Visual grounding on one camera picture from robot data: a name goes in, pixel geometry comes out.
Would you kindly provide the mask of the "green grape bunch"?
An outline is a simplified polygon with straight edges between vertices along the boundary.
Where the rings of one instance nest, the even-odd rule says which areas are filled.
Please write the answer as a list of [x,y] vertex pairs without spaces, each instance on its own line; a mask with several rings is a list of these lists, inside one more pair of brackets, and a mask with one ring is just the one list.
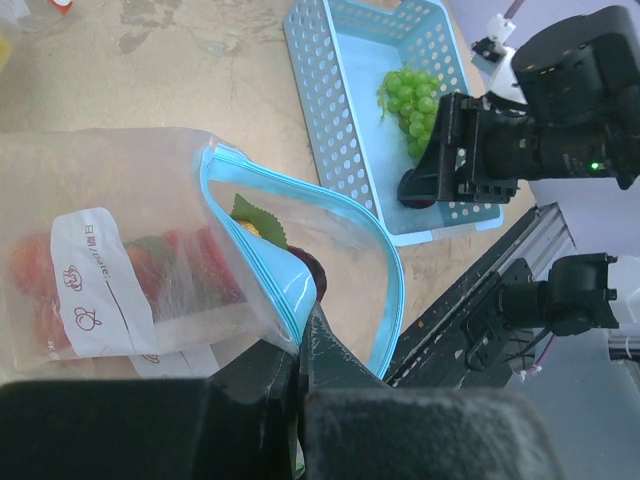
[[400,69],[387,72],[377,89],[381,120],[389,115],[396,119],[415,163],[422,158],[434,130],[441,87],[437,77],[404,62]]

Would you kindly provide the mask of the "clear orange-zipper bag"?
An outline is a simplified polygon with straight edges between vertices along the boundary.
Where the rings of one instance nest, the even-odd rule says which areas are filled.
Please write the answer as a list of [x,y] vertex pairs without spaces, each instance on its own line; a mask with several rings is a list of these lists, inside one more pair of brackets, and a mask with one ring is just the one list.
[[57,23],[69,14],[73,4],[71,0],[1,0],[1,69],[25,34]]

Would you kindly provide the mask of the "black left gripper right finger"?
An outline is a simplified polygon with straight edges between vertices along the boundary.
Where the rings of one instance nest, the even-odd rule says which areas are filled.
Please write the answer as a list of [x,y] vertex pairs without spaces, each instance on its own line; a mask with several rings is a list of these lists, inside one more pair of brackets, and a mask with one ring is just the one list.
[[300,350],[308,479],[562,479],[540,416],[500,389],[393,388],[336,337],[320,306]]

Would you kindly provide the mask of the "light blue plastic basket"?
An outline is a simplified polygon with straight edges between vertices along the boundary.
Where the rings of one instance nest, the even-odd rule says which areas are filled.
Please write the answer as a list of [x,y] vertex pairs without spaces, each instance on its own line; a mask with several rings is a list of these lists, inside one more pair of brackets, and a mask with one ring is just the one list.
[[388,10],[355,1],[296,1],[283,19],[320,184],[373,213],[398,247],[491,230],[501,206],[448,201],[427,209],[396,198],[412,166],[397,119],[378,90],[402,67],[438,79],[435,93],[468,92],[463,58],[440,1]]

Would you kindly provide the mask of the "dark purple plum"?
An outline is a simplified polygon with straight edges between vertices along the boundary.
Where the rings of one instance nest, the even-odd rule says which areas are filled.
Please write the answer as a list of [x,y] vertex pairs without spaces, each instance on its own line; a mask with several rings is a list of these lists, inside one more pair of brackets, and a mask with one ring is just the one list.
[[429,208],[437,201],[437,176],[416,169],[407,170],[398,185],[397,199],[407,208]]

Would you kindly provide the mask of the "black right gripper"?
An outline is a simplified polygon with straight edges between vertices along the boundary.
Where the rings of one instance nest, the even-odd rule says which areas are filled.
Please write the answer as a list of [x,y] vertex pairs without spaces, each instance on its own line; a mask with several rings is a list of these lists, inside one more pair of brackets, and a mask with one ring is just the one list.
[[[436,202],[509,203],[520,180],[612,178],[629,189],[639,176],[639,40],[629,10],[566,18],[515,49],[525,112],[484,96],[468,130],[475,99],[439,99],[413,168],[437,176]],[[467,180],[456,171],[459,149],[467,150]]]

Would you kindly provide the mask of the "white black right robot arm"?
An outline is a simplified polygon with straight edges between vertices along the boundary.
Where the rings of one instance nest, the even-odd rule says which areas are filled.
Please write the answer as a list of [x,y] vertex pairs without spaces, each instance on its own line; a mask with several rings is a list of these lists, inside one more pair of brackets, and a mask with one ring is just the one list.
[[[639,41],[629,11],[604,7],[555,23],[503,54],[492,86],[474,98],[441,97],[431,137],[398,186],[399,202],[505,204],[520,181],[639,175]],[[629,318],[635,259],[606,253],[557,260],[543,281],[494,275],[465,320],[465,362],[482,371],[509,333],[539,338],[615,329]]]

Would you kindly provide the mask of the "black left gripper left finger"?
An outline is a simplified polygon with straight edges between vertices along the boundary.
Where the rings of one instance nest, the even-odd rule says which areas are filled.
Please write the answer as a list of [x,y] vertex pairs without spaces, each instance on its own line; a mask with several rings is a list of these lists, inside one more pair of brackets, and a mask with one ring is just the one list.
[[207,378],[1,389],[5,479],[289,479],[299,360],[257,342]]

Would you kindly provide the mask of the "clear blue-zipper bag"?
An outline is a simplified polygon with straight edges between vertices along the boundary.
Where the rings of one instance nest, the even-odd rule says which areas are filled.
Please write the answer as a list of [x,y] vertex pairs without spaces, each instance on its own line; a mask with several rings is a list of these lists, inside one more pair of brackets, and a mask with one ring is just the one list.
[[1,362],[10,374],[204,377],[314,307],[376,376],[399,255],[354,200],[185,128],[1,138]]

